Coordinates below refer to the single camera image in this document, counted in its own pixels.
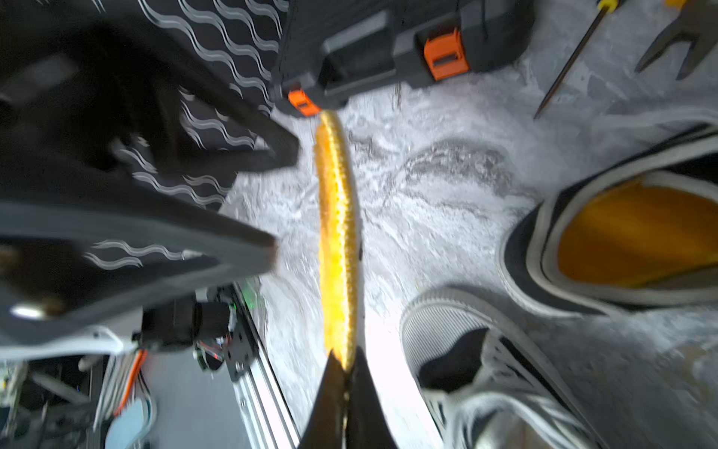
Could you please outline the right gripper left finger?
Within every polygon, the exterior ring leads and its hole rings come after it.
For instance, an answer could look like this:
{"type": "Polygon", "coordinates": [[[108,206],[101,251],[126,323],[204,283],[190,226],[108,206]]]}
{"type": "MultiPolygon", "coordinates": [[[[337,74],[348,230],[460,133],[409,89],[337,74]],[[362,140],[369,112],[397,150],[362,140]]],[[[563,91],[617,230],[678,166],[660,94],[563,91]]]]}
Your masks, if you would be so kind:
{"type": "Polygon", "coordinates": [[[343,447],[346,392],[347,374],[334,353],[330,353],[299,449],[343,447]]]}

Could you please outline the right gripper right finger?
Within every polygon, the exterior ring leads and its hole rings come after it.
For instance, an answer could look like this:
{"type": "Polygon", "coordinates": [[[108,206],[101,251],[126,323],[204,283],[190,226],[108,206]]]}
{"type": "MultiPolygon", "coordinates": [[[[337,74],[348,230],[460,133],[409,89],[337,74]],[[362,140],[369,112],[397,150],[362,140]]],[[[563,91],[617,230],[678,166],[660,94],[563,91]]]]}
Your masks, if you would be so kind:
{"type": "Polygon", "coordinates": [[[347,448],[397,449],[387,426],[363,348],[358,347],[349,375],[347,401],[347,448]]]}

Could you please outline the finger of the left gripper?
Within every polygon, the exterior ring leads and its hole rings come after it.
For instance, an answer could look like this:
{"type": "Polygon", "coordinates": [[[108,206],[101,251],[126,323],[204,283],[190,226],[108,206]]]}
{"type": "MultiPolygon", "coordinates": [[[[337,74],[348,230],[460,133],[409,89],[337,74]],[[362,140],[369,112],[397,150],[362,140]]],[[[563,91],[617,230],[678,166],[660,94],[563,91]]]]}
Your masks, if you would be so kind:
{"type": "Polygon", "coordinates": [[[275,239],[179,203],[149,215],[4,200],[1,342],[41,344],[268,271],[275,239]]]}
{"type": "Polygon", "coordinates": [[[297,164],[298,138],[243,99],[187,48],[132,16],[104,20],[123,100],[164,174],[262,173],[297,164]],[[181,89],[261,138],[265,150],[203,150],[181,138],[181,89]]]}

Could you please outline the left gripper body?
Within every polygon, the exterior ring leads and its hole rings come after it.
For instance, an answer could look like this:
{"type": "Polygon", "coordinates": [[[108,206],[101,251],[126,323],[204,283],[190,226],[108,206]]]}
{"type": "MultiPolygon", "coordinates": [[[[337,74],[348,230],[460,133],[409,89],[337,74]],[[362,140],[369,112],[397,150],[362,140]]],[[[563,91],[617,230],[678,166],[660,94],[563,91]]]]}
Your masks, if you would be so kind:
{"type": "Polygon", "coordinates": [[[88,241],[153,236],[162,196],[117,174],[143,130],[168,37],[21,5],[1,17],[1,342],[41,345],[155,302],[168,263],[93,262],[88,241]]]}

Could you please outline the black canvas sneaker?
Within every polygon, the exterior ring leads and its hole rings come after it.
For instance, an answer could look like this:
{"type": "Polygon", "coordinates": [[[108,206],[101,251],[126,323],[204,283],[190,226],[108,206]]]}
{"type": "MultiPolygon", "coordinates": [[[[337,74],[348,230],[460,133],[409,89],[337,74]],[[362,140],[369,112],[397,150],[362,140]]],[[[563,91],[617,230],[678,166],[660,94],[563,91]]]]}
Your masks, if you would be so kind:
{"type": "Polygon", "coordinates": [[[551,361],[489,302],[455,288],[413,299],[400,339],[447,448],[503,448],[522,426],[551,448],[604,448],[551,361]]]}
{"type": "Polygon", "coordinates": [[[538,204],[506,235],[510,296],[551,317],[717,301],[717,129],[694,127],[538,204]]]}

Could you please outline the orange insole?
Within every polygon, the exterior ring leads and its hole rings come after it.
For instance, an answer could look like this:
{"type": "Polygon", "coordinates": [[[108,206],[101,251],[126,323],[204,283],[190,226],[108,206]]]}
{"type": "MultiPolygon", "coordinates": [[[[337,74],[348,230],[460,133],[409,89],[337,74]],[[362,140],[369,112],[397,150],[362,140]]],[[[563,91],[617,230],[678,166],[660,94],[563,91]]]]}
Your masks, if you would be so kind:
{"type": "Polygon", "coordinates": [[[319,115],[314,160],[318,177],[320,295],[325,350],[344,372],[355,364],[361,290],[359,202],[346,136],[336,112],[319,115]]]}
{"type": "Polygon", "coordinates": [[[717,269],[717,196],[649,177],[590,199],[568,222],[557,269],[572,282],[622,288],[682,282],[717,269]]]}

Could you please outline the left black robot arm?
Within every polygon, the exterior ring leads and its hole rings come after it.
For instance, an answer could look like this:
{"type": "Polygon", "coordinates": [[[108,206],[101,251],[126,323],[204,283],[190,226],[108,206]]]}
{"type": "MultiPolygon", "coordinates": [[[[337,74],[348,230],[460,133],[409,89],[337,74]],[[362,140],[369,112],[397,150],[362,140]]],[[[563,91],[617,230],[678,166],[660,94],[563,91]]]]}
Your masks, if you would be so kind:
{"type": "Polygon", "coordinates": [[[143,365],[187,351],[232,384],[233,446],[293,448],[240,280],[276,241],[220,214],[241,172],[297,162],[270,118],[285,1],[1,5],[1,357],[63,397],[4,446],[146,448],[200,408],[143,365]]]}

